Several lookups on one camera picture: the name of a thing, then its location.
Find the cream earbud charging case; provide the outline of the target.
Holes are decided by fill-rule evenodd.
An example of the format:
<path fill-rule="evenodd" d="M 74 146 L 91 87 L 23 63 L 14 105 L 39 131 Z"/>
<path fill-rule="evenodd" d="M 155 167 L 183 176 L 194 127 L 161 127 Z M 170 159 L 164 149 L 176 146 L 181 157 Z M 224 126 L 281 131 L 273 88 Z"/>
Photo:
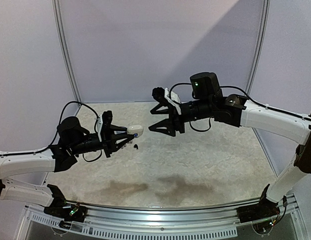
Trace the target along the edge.
<path fill-rule="evenodd" d="M 126 132 L 128 135 L 132 135 L 133 137 L 138 138 L 143 134 L 144 128 L 143 126 L 137 124 L 131 125 L 127 127 Z"/>

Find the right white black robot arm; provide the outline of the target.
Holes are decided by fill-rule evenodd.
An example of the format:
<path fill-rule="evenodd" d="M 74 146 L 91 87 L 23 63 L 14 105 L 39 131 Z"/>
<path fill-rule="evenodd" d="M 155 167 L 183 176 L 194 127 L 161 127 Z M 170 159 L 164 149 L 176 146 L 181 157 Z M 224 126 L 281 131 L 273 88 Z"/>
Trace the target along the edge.
<path fill-rule="evenodd" d="M 222 86 L 213 72 L 190 77 L 193 101 L 181 103 L 172 89 L 156 87 L 152 97 L 158 102 L 150 113 L 168 115 L 149 126 L 149 130 L 174 137 L 185 132 L 185 123 L 213 118 L 234 127 L 264 130 L 298 144 L 293 159 L 276 181 L 268 185 L 261 202 L 277 203 L 297 182 L 311 174 L 311 113 L 298 114 L 258 103 L 247 93 L 223 96 Z"/>

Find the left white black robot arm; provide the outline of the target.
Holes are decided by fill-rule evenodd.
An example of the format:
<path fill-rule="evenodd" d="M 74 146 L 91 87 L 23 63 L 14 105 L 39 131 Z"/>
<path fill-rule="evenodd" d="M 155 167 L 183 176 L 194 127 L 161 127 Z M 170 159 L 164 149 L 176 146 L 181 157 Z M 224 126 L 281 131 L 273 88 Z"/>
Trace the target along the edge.
<path fill-rule="evenodd" d="M 43 207 L 63 205 L 64 195 L 55 185 L 35 185 L 12 180 L 12 176 L 37 172 L 64 172 L 70 169 L 81 154 L 103 151 L 106 157 L 126 143 L 143 134 L 141 125 L 121 127 L 112 125 L 106 113 L 97 121 L 97 131 L 91 133 L 81 126 L 77 117 L 64 119 L 58 126 L 57 144 L 33 151 L 0 151 L 0 200 L 27 202 Z"/>

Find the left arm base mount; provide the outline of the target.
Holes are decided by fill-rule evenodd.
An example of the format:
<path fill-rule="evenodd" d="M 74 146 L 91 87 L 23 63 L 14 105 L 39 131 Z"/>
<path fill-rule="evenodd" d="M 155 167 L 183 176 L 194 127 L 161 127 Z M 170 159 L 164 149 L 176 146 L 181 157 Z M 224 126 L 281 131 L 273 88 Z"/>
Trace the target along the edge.
<path fill-rule="evenodd" d="M 65 200 L 54 200 L 50 206 L 44 207 L 44 213 L 66 222 L 83 223 L 88 212 L 88 208 L 79 203 L 71 204 Z"/>

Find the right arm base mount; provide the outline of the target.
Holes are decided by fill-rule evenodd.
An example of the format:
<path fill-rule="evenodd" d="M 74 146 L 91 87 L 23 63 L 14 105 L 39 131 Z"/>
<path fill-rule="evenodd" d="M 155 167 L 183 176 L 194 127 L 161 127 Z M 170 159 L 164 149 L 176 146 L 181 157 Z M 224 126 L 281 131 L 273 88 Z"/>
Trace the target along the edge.
<path fill-rule="evenodd" d="M 247 206 L 238 207 L 236 209 L 236 215 L 241 223 L 253 222 L 262 219 L 271 219 L 272 216 L 276 216 L 274 220 L 271 220 L 269 225 L 276 225 L 284 217 L 287 209 L 287 200 L 284 197 L 282 199 L 284 211 L 283 214 L 280 214 L 280 208 L 278 203 L 270 202 L 269 200 L 260 200 L 256 204 L 251 204 Z"/>

